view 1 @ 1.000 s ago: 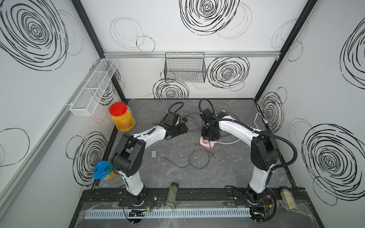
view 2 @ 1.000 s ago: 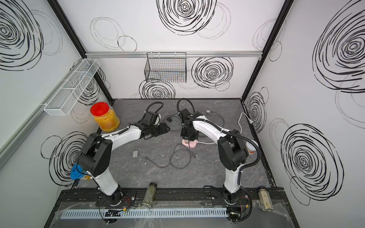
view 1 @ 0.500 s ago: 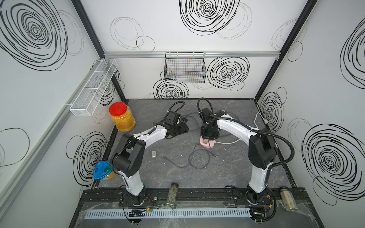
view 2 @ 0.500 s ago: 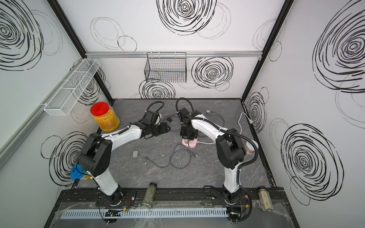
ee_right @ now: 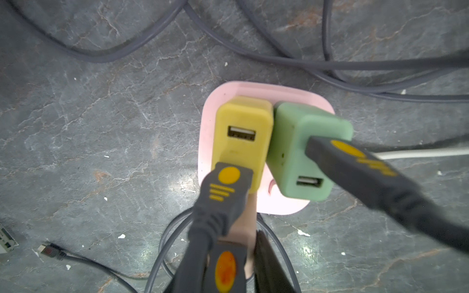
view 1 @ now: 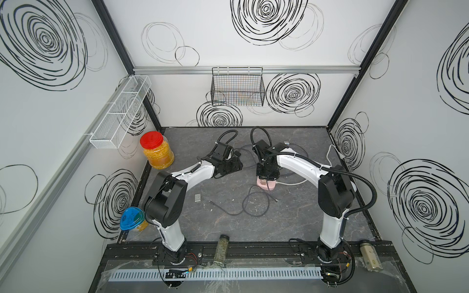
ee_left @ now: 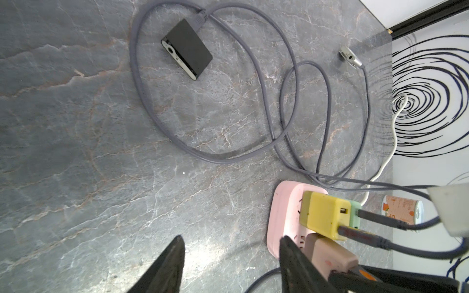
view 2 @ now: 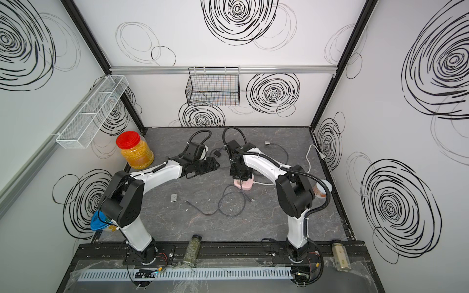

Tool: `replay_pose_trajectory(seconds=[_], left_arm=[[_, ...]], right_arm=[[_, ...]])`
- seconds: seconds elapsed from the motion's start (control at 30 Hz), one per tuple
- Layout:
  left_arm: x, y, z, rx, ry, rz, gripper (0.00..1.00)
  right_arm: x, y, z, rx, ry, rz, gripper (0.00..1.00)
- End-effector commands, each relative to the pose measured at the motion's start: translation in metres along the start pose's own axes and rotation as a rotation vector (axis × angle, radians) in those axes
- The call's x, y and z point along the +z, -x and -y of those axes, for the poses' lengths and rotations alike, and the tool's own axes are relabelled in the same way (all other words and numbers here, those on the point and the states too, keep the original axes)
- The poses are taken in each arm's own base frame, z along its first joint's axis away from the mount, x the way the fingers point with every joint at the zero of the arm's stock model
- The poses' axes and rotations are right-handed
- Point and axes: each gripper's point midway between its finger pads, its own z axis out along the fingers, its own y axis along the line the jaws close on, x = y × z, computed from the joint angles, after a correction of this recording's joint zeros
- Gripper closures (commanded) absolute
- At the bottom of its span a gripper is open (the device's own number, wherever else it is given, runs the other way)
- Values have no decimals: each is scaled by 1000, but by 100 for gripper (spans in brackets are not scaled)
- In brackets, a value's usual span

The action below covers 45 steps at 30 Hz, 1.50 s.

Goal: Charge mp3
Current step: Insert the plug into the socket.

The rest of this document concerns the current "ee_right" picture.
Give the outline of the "pink power strip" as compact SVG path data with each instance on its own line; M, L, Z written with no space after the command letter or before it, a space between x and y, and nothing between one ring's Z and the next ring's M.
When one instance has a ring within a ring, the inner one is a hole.
M220 106L236 96L259 98L276 104L281 101L318 107L335 113L332 105L322 96L305 90L281 85L230 81L217 87L205 101L199 135L198 179L199 182L211 171L213 137L216 112ZM279 190L268 166L265 166L257 192L257 211L263 214L290 215L304 209L308 200L292 199Z

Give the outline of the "brown pink charger plug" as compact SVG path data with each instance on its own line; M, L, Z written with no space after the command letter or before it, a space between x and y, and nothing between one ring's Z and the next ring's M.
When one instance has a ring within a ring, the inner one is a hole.
M249 194L245 210L231 226L228 234L219 238L221 241L237 243L247 248L244 263L245 277L248 280L254 273L254 250L257 228L257 194Z

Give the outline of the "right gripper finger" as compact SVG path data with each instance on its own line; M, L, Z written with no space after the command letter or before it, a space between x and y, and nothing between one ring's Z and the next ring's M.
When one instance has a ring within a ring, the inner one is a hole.
M294 293L266 235L258 230L254 249L256 293Z

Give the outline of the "green charger plug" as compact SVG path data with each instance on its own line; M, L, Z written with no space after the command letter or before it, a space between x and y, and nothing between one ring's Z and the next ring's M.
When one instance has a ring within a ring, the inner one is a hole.
M315 106L281 102L274 108L274 127L266 163L280 192L291 199L323 201L333 182L306 156L311 136L351 140L347 120Z

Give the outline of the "yellow charger plug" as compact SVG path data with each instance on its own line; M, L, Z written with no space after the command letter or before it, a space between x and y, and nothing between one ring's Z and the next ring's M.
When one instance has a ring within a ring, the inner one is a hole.
M211 168L218 162L253 171L250 194L260 187L274 126L267 100L236 96L216 112Z

